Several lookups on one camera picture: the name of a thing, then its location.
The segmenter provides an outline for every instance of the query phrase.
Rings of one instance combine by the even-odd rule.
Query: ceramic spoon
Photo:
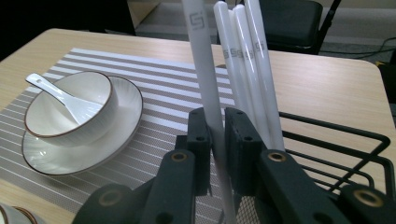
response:
[[[55,97],[66,107],[78,124],[85,123],[87,120],[95,116],[103,107],[97,103],[77,98],[65,91],[62,91],[39,74],[33,73],[29,75],[26,78],[26,81]]]

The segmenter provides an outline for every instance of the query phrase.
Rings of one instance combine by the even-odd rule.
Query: gray placemat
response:
[[[176,136],[186,134],[189,112],[202,107],[193,64],[72,49],[44,76],[54,81],[81,71],[125,77],[143,95],[143,116],[132,142],[105,164],[81,174],[62,176],[41,175],[26,164],[21,154],[23,116],[38,93],[34,87],[27,88],[0,113],[1,178],[73,213],[91,193],[106,184],[119,183],[135,189],[154,177],[163,155],[174,149]],[[227,72],[222,68],[216,72],[221,106],[232,106]],[[213,160],[211,166],[213,196],[197,198],[197,223],[217,223],[221,214]]]

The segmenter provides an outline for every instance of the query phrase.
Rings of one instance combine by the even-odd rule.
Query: chair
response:
[[[0,20],[0,61],[50,28],[135,35],[126,0],[2,1]]]
[[[268,49],[318,54],[340,3],[341,0],[333,0],[320,26],[323,10],[320,3],[260,0]]]

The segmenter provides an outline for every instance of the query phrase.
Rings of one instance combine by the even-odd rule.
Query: white plate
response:
[[[119,109],[110,130],[95,142],[78,147],[58,147],[25,132],[22,154],[29,166],[45,175],[75,174],[107,161],[129,143],[142,116],[142,94],[125,78],[109,78],[119,97]]]

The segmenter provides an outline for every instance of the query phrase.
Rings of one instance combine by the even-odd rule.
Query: cable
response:
[[[353,58],[353,59],[362,59],[362,58],[366,58],[366,57],[370,57],[370,56],[376,55],[376,54],[378,54],[378,53],[383,53],[383,52],[388,52],[388,51],[396,50],[396,48],[383,49],[383,48],[385,47],[385,44],[386,44],[388,41],[394,40],[394,39],[396,39],[396,36],[395,36],[395,37],[388,38],[388,39],[385,39],[384,42],[382,42],[381,47],[380,47],[378,50],[376,50],[376,51],[367,51],[367,52],[342,52],[342,51],[332,51],[332,50],[321,50],[320,52],[324,52],[324,53],[352,54],[352,55],[356,55],[356,54],[365,54],[365,55],[363,55],[363,56]]]

